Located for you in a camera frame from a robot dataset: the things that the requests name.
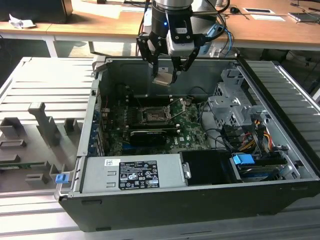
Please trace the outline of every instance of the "red wire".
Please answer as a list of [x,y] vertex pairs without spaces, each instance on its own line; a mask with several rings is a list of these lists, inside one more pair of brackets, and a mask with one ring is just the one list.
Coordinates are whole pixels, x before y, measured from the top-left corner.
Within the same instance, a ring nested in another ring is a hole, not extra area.
[[244,136],[243,136],[243,141],[242,141],[242,145],[245,144],[245,139],[247,136],[251,135],[250,132],[246,133]]

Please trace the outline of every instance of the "warning label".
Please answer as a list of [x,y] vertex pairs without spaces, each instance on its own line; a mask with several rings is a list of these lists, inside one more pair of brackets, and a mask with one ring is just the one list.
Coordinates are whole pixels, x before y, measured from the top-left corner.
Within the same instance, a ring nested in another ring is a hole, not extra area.
[[131,161],[119,163],[119,189],[159,188],[157,161]]

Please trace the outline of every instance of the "paper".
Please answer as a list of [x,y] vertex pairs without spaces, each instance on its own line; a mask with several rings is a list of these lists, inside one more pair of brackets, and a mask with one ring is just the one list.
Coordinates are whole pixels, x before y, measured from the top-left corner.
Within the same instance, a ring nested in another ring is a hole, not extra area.
[[26,29],[26,28],[33,28],[36,25],[31,20],[21,20],[15,18],[9,14],[10,20],[9,23],[14,26],[16,29]]
[[269,20],[269,21],[281,21],[281,22],[285,22],[286,21],[280,16],[272,16],[272,15],[251,14],[251,17],[253,17],[255,20]]

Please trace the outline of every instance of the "blue plastic tab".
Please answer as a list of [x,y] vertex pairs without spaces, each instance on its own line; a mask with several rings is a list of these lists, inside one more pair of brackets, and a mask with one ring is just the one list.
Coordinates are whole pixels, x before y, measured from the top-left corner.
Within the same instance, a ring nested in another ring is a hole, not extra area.
[[69,182],[69,174],[61,173],[55,177],[56,184],[67,184]]
[[255,164],[254,158],[251,154],[237,154],[233,157],[233,161],[238,164]]

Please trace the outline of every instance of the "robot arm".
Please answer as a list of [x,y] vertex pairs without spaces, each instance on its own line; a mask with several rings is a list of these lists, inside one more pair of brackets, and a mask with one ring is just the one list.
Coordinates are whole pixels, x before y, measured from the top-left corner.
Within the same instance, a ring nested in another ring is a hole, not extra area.
[[193,12],[194,0],[153,0],[151,33],[141,33],[137,44],[142,59],[152,65],[152,77],[158,76],[158,57],[160,54],[171,57],[173,63],[173,84],[181,71],[187,71],[198,56],[200,47],[223,34],[224,28],[217,35],[208,37],[205,34],[193,33],[191,17],[218,15],[228,8],[230,1],[220,11]]

